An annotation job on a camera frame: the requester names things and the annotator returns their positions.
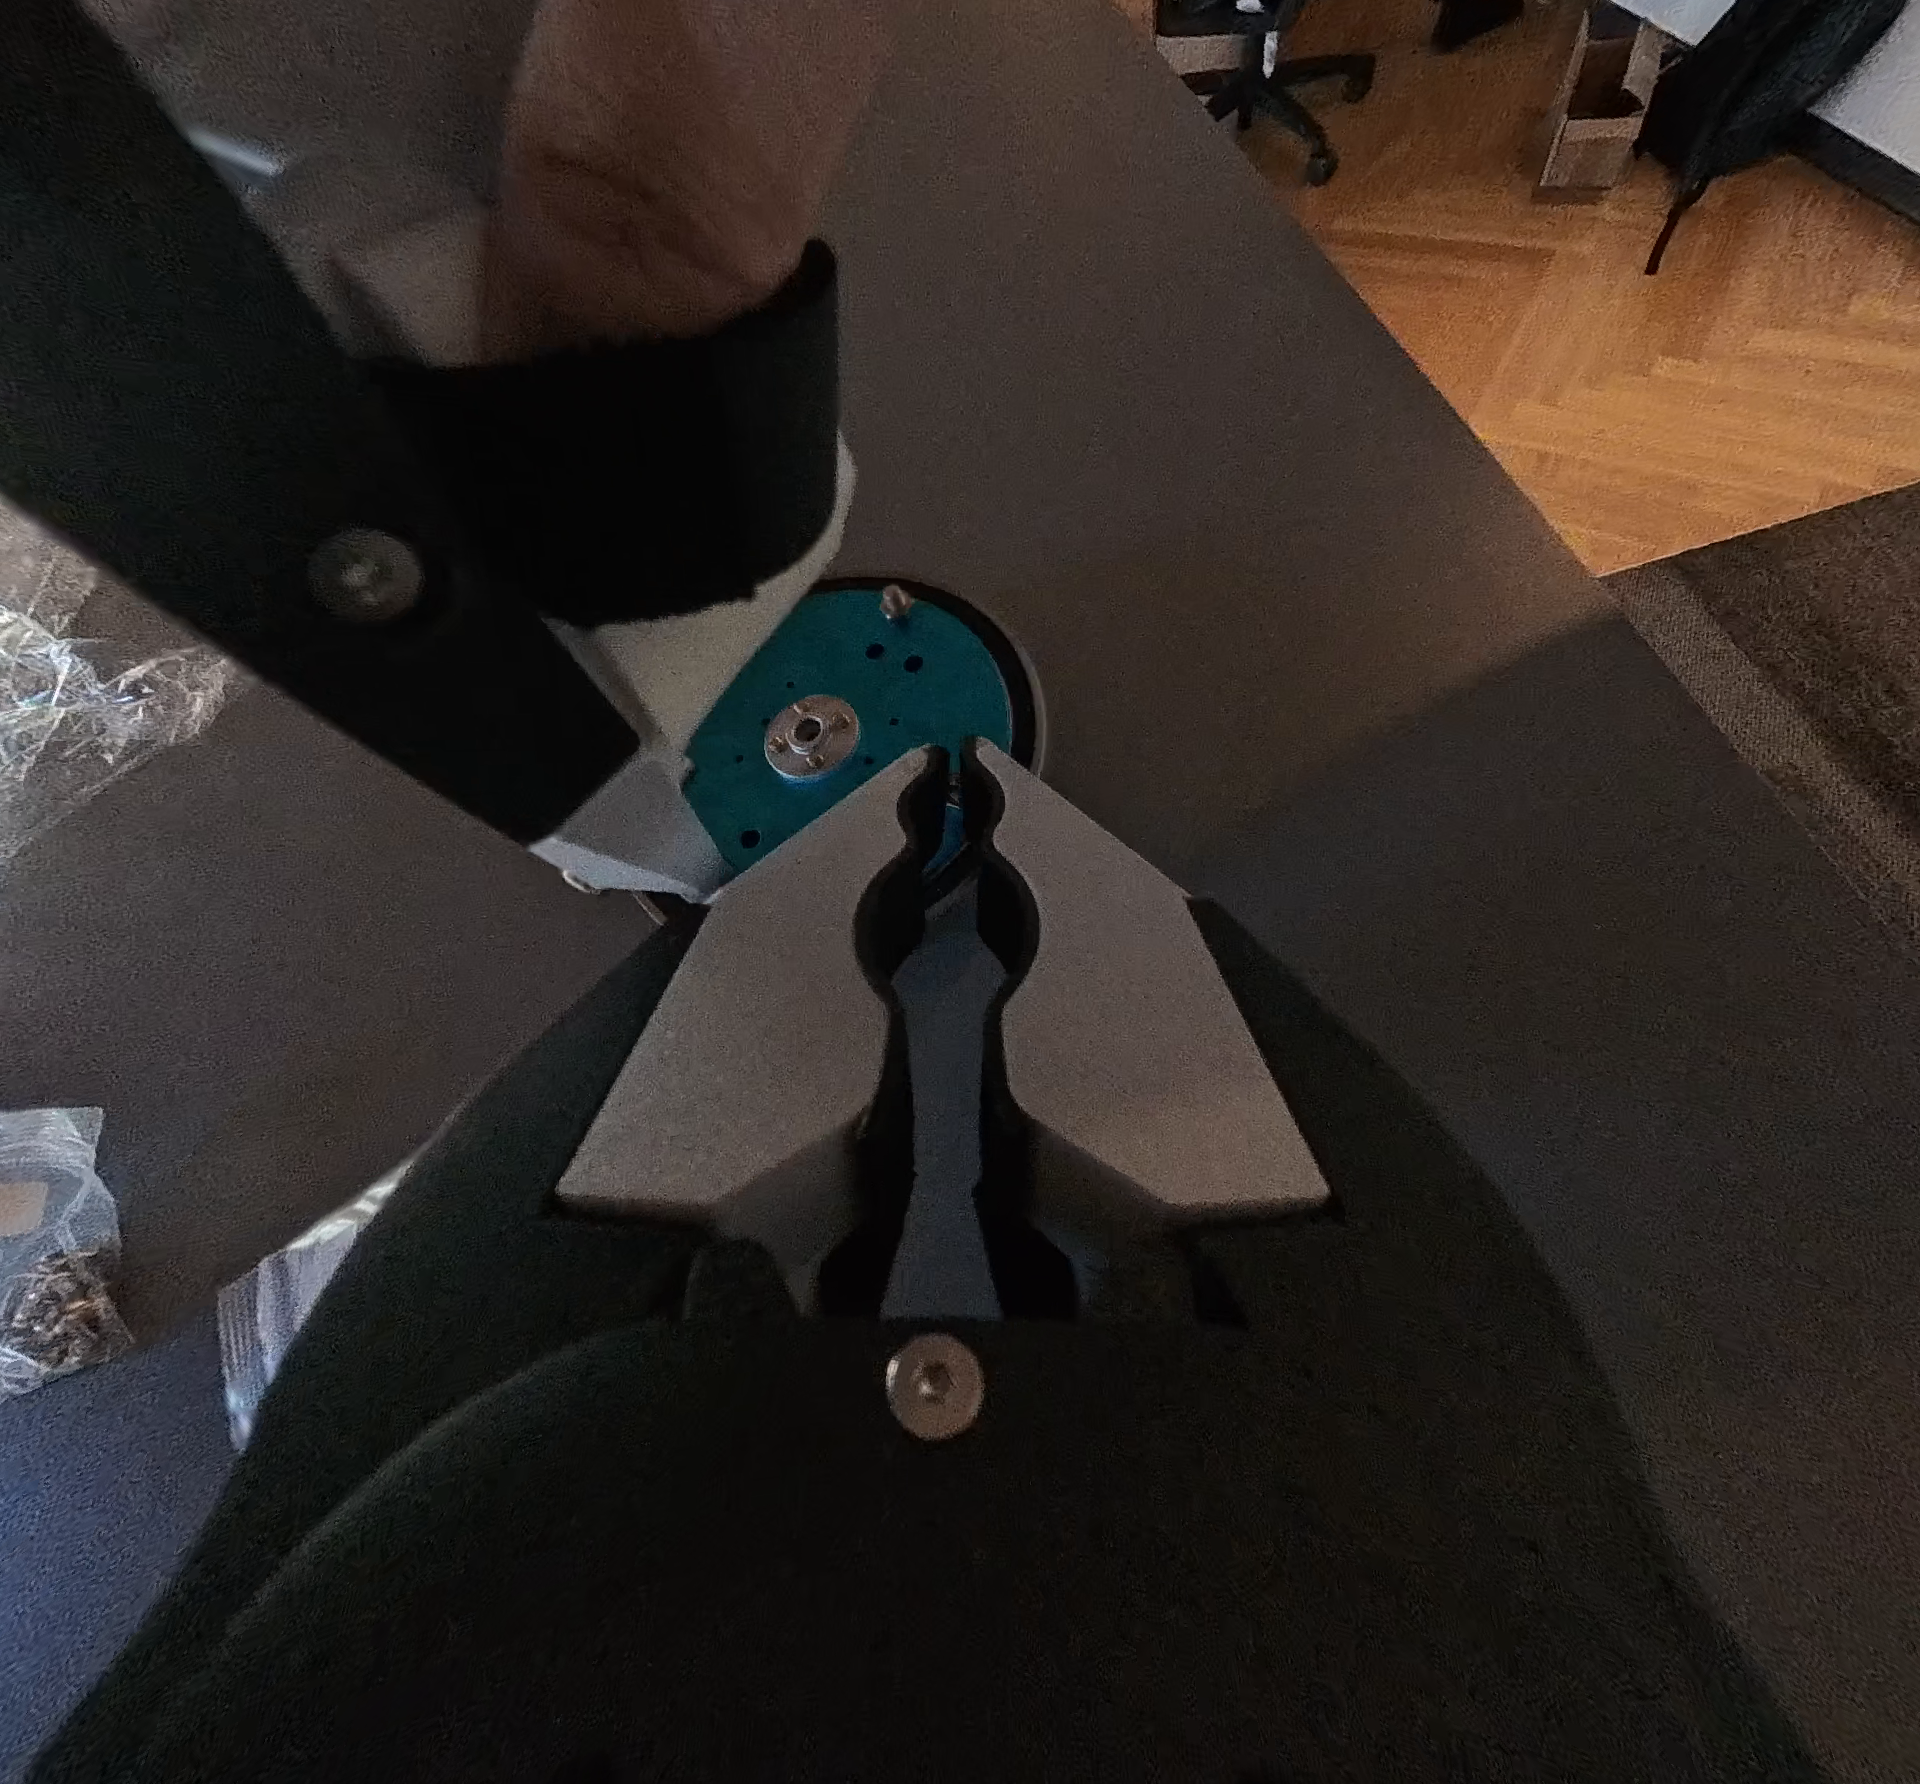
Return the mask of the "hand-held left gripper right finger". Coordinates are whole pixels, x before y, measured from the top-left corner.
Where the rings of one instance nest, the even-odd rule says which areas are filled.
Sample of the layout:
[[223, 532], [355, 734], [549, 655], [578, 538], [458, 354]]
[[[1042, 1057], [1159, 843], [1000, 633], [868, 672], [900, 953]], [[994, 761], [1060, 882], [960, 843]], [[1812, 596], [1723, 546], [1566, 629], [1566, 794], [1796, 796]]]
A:
[[1172, 1237], [1321, 1211], [1329, 1184], [1188, 892], [987, 739], [964, 749], [992, 1215]]

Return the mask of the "blue disc with black rim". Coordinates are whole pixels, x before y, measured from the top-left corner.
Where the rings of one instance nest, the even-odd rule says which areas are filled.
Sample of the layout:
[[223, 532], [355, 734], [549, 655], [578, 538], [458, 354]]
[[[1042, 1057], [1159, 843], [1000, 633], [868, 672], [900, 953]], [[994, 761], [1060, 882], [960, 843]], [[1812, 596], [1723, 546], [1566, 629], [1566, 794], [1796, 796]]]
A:
[[[896, 626], [877, 608], [890, 580], [916, 599]], [[1007, 626], [923, 580], [831, 578], [805, 593], [695, 731], [684, 798], [728, 871], [741, 875], [904, 752], [934, 747], [947, 758], [947, 808], [923, 859], [923, 901], [938, 904], [971, 870], [960, 790], [971, 738], [1030, 771], [1044, 763], [1042, 685]]]

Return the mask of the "black bag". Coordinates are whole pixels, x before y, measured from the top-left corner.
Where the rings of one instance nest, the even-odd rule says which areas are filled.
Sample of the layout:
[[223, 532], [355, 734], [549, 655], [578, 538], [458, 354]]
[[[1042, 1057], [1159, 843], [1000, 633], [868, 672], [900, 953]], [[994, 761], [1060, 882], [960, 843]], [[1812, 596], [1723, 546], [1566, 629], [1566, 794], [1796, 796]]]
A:
[[1723, 177], [1776, 159], [1810, 110], [1880, 43], [1908, 0], [1734, 0], [1662, 68], [1636, 154], [1667, 171], [1655, 277], [1681, 221]]

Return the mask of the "small cardboard box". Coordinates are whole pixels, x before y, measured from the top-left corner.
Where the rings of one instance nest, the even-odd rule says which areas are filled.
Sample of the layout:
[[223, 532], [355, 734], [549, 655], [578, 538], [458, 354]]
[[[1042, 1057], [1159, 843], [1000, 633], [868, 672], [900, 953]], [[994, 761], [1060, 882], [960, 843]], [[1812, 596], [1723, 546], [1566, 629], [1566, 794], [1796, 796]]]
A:
[[1581, 18], [1542, 119], [1531, 191], [1547, 201], [1592, 201], [1620, 188], [1636, 161], [1667, 35], [1610, 3]]

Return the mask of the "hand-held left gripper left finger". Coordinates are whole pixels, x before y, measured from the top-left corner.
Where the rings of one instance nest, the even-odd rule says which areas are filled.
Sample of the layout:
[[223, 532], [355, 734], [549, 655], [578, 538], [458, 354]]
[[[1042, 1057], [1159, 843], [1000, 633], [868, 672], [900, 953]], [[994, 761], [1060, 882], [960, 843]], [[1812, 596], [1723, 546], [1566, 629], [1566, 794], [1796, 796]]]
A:
[[891, 1228], [914, 1182], [893, 978], [924, 931], [941, 751], [877, 771], [706, 908], [554, 1190], [720, 1237]]

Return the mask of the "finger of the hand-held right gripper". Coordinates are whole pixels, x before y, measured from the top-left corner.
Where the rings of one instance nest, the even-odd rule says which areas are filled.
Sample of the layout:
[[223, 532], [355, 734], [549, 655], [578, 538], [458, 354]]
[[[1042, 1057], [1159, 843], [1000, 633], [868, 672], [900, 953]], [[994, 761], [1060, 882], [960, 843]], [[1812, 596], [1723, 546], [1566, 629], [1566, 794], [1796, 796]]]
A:
[[686, 761], [626, 669], [601, 642], [549, 618], [547, 629], [634, 734], [632, 754], [529, 854], [601, 892], [649, 892], [704, 906], [724, 887], [724, 859], [684, 800]]

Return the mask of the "person's right hand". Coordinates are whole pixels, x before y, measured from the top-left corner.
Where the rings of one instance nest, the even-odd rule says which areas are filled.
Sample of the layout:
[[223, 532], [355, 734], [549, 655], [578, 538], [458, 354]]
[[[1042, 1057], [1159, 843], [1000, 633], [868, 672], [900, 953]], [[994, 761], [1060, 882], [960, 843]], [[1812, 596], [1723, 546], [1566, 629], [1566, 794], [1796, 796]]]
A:
[[924, 0], [541, 0], [480, 245], [480, 356], [704, 335], [799, 266]]

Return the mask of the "clear plastic parts bag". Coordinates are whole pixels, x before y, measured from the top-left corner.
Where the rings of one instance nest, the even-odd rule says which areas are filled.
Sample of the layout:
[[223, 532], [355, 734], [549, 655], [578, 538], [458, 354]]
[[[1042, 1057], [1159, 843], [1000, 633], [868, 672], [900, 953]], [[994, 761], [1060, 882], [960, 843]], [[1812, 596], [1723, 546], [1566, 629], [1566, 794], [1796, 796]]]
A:
[[245, 1452], [260, 1399], [339, 1265], [396, 1193], [411, 1159], [227, 1282], [215, 1299], [227, 1436]]

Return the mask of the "clear bag of dark screws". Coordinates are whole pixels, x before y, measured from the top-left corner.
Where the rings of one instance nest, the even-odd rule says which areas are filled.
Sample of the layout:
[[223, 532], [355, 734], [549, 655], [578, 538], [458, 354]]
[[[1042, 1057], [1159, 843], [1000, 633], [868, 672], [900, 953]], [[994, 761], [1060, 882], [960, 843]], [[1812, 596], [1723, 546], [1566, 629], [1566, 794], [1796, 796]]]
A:
[[105, 1112], [2, 1114], [2, 1395], [106, 1365], [132, 1351], [113, 1299], [117, 1205], [99, 1174]]

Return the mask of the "crumpled clear plastic wrap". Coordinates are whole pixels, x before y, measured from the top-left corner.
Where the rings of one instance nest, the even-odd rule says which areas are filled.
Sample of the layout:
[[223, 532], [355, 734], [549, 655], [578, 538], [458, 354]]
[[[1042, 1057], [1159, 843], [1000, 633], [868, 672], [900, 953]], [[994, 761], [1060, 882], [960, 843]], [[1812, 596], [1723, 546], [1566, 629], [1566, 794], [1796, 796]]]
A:
[[85, 567], [7, 580], [2, 859], [194, 739], [247, 685], [222, 651]]

